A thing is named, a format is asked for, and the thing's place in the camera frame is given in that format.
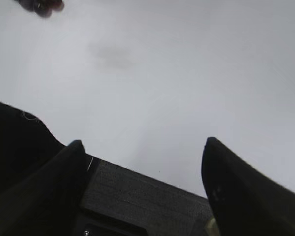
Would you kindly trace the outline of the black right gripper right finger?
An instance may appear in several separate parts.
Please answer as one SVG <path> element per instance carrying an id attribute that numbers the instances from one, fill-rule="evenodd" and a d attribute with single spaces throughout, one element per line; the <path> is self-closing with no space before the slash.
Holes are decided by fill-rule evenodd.
<path id="1" fill-rule="evenodd" d="M 247 164 L 215 137 L 201 176 L 222 236 L 295 236 L 295 193 Z"/>

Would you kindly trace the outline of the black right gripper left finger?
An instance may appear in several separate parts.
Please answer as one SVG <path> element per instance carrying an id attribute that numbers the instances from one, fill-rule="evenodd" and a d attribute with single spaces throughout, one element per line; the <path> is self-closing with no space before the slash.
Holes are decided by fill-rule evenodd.
<path id="1" fill-rule="evenodd" d="M 69 236 L 86 184 L 86 153 L 75 140 L 0 194 L 0 236 Z"/>

